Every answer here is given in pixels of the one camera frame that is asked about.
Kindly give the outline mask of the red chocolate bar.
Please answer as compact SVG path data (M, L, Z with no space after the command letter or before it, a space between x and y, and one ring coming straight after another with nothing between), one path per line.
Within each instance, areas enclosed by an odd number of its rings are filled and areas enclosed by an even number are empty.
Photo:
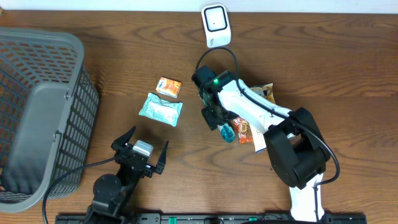
M246 120L244 120L240 117L237 117L237 118L233 119L233 124L234 124L235 130L237 131L240 144L254 142L250 125Z

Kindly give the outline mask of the blue mouthwash bottle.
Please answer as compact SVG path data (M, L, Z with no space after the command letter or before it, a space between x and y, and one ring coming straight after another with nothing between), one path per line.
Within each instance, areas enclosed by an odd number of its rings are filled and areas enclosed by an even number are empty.
M225 142L230 143L236 139L235 133L228 123L218 125L218 129L221 133L221 137L224 139Z

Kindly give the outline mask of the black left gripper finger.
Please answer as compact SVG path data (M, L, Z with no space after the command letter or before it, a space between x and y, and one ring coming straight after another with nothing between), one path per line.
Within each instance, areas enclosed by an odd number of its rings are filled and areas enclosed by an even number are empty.
M128 132L124 133L122 136L115 139L111 145L114 151L122 151L126 148L127 143L130 141L132 135L134 134L136 127L133 126Z
M155 170L154 170L154 172L156 174L161 175L163 173L163 171L164 171L164 168L165 168L165 165L166 165L166 159L167 159L167 148L168 148L168 145L169 145L169 141L167 141L165 143L165 146L164 146L164 148L162 150L162 153L159 156L159 159L157 161L157 164L156 164L156 167L155 167Z

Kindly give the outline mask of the small orange box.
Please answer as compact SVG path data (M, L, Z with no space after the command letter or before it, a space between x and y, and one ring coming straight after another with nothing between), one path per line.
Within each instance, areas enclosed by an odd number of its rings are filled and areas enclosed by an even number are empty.
M155 88L157 93L177 98L180 93L182 83L173 79L161 77Z

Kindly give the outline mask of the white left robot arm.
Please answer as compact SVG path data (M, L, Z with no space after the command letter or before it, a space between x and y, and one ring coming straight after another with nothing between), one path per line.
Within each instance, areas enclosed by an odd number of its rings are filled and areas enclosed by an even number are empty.
M134 223L133 213L126 213L139 181L151 178L154 173L162 174L166 165L168 143L165 143L156 165L149 164L153 146L138 140L129 141L135 127L115 139L111 148L115 151L115 162L120 165L116 174L105 174L93 185L93 201L87 209L83 224L87 223Z

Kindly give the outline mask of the orange snack bag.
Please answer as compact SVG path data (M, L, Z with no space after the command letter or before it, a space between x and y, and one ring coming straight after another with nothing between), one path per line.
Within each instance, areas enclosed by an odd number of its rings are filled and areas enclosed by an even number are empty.
M273 84L265 84L262 86L252 86L251 90L256 92L258 95L261 95L265 99L275 103L274 95L273 95ZM263 134L256 129L253 125L249 125L251 128L252 139L254 143L255 153L260 153L266 150L266 142Z

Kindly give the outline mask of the green wet wipes pack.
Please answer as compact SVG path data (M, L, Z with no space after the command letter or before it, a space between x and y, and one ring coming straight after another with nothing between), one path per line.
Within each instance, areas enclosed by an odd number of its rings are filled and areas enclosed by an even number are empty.
M148 93L139 115L176 127L182 106L182 102L169 102L154 93Z

